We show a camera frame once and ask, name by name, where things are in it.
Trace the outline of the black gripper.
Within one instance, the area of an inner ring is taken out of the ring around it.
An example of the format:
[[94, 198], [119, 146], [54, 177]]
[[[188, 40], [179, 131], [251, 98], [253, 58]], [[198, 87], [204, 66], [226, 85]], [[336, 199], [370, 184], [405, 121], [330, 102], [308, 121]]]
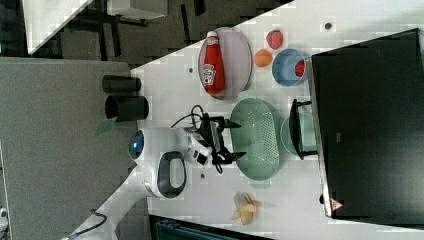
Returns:
[[224, 128], [240, 127], [240, 124], [237, 124], [230, 119], [224, 119], [222, 116], [210, 117], [207, 113], [202, 115], [201, 125], [198, 131], [212, 148], [212, 164], [215, 167], [220, 167], [224, 160], [226, 164], [231, 164], [245, 155], [245, 152], [234, 152], [226, 155], [227, 148], [225, 147], [222, 136]]

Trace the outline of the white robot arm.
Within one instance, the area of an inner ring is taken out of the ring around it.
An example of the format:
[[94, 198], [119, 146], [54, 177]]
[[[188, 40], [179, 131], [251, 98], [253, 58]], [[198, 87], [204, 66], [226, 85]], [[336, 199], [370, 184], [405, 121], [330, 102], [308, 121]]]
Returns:
[[242, 152], [230, 152], [222, 132], [240, 125], [222, 116], [200, 116], [200, 126], [144, 128], [130, 140], [128, 151], [135, 167], [127, 179], [62, 240], [118, 240], [117, 225], [140, 200], [172, 199], [187, 182], [186, 166], [204, 168], [231, 164]]

